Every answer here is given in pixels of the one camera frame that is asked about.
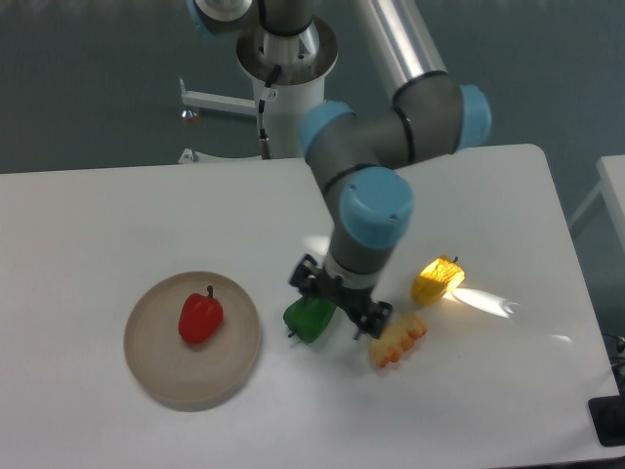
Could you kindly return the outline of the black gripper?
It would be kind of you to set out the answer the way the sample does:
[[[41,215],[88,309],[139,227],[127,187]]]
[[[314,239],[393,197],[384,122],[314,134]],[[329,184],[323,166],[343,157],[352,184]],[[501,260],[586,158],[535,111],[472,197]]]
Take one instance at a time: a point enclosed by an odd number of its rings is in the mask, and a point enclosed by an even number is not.
[[[303,298],[329,301],[349,312],[349,318],[357,328],[354,340],[358,340],[363,335],[379,339],[393,312],[390,303],[372,301],[371,294],[376,280],[377,278],[371,276],[328,274],[312,255],[305,254],[288,283]]]

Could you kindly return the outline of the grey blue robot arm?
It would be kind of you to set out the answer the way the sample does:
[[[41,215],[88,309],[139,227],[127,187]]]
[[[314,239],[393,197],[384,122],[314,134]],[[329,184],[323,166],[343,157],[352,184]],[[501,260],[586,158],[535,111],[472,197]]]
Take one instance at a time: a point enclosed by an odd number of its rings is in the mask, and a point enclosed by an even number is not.
[[[361,118],[326,99],[338,43],[309,1],[188,2],[199,33],[236,34],[253,96],[183,90],[181,98],[191,109],[254,118],[262,159],[300,157],[309,165],[334,228],[324,260],[304,257],[291,285],[377,338],[393,308],[371,295],[414,207],[399,170],[482,145],[492,119],[484,93],[449,76],[414,2],[355,1],[352,8],[390,98],[387,110]]]

